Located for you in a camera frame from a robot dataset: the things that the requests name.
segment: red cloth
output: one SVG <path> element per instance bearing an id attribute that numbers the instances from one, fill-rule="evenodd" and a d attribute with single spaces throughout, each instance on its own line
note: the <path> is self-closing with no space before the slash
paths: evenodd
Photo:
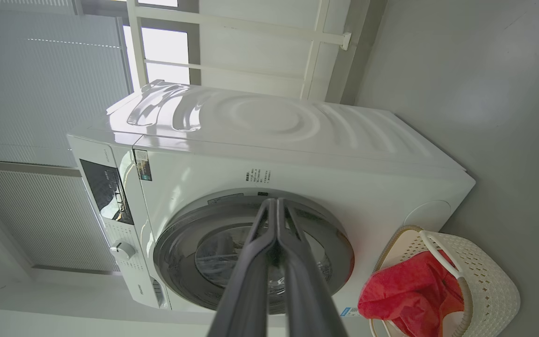
<path id="1" fill-rule="evenodd" d="M 390 320 L 410 337 L 441 337 L 444 316 L 464 310 L 455 277 L 428 251 L 374 273 L 358 307 L 365 318 Z"/>

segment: machine top panel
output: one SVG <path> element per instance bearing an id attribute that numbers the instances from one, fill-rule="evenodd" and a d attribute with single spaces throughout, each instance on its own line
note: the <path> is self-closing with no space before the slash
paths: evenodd
<path id="1" fill-rule="evenodd" d="M 462 169 L 388 111 L 162 81 L 90 129 Z"/>

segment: white plastic basket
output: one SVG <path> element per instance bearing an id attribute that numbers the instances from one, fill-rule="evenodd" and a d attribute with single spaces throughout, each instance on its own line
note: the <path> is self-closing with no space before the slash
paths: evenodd
<path id="1" fill-rule="evenodd" d="M 449 256 L 456 269 L 438 249 L 442 249 Z M 448 336 L 497 336 L 517 314 L 520 305 L 519 292 L 501 267 L 475 243 L 455 235 L 428 232 L 417 226 L 404 226 L 384 249 L 374 272 L 428 250 L 456 277 L 463 293 L 463 318 Z M 372 335 L 378 337 L 375 321 L 379 320 L 370 320 L 370 328 Z M 405 336 L 393 324 L 383 322 L 383 325 L 389 337 Z"/>

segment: barcode sticker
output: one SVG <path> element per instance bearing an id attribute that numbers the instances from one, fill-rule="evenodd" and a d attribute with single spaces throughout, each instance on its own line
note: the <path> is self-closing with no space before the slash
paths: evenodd
<path id="1" fill-rule="evenodd" d="M 151 167 L 147 151 L 134 149 L 134 159 L 137 162 L 138 177 L 142 181 L 152 181 Z"/>
<path id="2" fill-rule="evenodd" d="M 137 160 L 149 160 L 149 157 L 147 156 L 147 151 L 135 149 L 134 156 L 135 158 L 137 158 Z"/>
<path id="3" fill-rule="evenodd" d="M 343 311 L 342 311 L 342 314 L 340 314 L 341 317 L 352 317 L 352 316 L 361 316 L 361 314 L 359 313 L 359 309 L 357 309 L 356 307 L 348 307 L 348 308 L 345 308 Z"/>

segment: white washing machine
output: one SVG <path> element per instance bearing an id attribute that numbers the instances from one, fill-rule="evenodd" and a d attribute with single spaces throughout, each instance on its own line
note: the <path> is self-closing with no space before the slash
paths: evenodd
<path id="1" fill-rule="evenodd" d="M 475 184 L 388 111 L 154 81 L 69 141 L 134 300 L 215 309 L 265 198 L 296 201 L 351 314 L 405 224 L 438 231 Z M 270 312 L 284 278 L 269 273 Z"/>

